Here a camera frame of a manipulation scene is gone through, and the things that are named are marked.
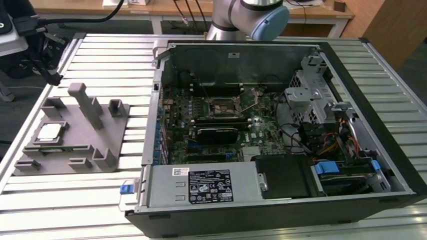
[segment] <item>wooden table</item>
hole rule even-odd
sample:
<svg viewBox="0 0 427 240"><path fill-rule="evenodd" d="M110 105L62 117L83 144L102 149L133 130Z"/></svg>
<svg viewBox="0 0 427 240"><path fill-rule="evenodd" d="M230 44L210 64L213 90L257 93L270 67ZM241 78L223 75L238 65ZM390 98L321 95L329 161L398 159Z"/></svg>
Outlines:
<svg viewBox="0 0 427 240"><path fill-rule="evenodd" d="M43 18L101 18L111 13L111 9L103 9L103 0L30 0L38 14ZM195 0L190 0L190 7L197 21L203 21ZM213 18L213 2L199 0L206 20ZM313 6L290 10L292 24L324 24L333 25L329 37L338 38L354 14L332 10L334 0L328 0L328 6ZM185 0L178 5L187 19L191 21L190 10ZM115 20L147 20L151 21L154 34L162 34L162 21L181 21L179 11L173 0L151 0L149 5L130 5L119 11Z"/></svg>

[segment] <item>barcode sticker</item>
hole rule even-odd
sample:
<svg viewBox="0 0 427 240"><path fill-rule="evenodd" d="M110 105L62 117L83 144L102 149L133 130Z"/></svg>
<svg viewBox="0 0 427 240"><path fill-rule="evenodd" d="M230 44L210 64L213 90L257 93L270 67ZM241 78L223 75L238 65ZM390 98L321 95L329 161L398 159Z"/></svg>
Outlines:
<svg viewBox="0 0 427 240"><path fill-rule="evenodd" d="M190 172L189 167L173 168L173 176L189 176L189 172Z"/></svg>

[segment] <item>warning label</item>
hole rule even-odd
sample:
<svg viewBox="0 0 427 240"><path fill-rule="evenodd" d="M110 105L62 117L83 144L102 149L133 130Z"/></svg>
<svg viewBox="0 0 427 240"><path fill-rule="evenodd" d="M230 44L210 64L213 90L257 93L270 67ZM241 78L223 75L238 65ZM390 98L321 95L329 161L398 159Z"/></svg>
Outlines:
<svg viewBox="0 0 427 240"><path fill-rule="evenodd" d="M189 196L191 204L233 202L235 198L230 170L189 172Z"/></svg>

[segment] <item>slotted metal platform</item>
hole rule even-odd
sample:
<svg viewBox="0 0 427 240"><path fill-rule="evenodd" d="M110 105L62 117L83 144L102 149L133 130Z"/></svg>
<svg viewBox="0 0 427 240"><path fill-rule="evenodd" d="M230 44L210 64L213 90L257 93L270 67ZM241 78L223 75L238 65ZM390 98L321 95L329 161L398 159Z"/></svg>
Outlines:
<svg viewBox="0 0 427 240"><path fill-rule="evenodd" d="M0 164L0 240L121 239L143 240L145 234L121 211L119 187L141 176L153 78L153 46L158 39L202 40L191 35L89 34L74 39L63 57L65 80L49 86ZM425 181L427 180L427 109L369 43L345 38L280 38L278 41L329 42L341 57L368 99L386 123ZM71 83L85 82L89 96L99 103L122 99L131 105L131 118L123 140L119 172L11 176L22 149L39 125L46 97L62 97ZM342 98L348 96L338 87ZM122 199L129 206L134 196ZM309 226L214 236L186 240L276 240L308 238L426 239L427 201L390 209L360 221L341 225Z"/></svg>

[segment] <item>blue release latch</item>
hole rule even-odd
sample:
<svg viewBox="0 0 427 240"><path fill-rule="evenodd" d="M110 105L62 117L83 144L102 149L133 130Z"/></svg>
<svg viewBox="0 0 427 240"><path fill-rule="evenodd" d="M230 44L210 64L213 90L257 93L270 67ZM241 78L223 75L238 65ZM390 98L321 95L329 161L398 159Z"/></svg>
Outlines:
<svg viewBox="0 0 427 240"><path fill-rule="evenodd" d="M336 161L322 161L314 165L318 174L337 174L341 172Z"/></svg>
<svg viewBox="0 0 427 240"><path fill-rule="evenodd" d="M381 164L380 164L380 161L373 160L373 161L372 161L372 164L373 164L373 167L374 167L374 169L376 169L376 172L380 172L380 171L382 170L382 166L381 166Z"/></svg>
<svg viewBox="0 0 427 240"><path fill-rule="evenodd" d="M121 195L134 194L134 184L122 185L121 187Z"/></svg>

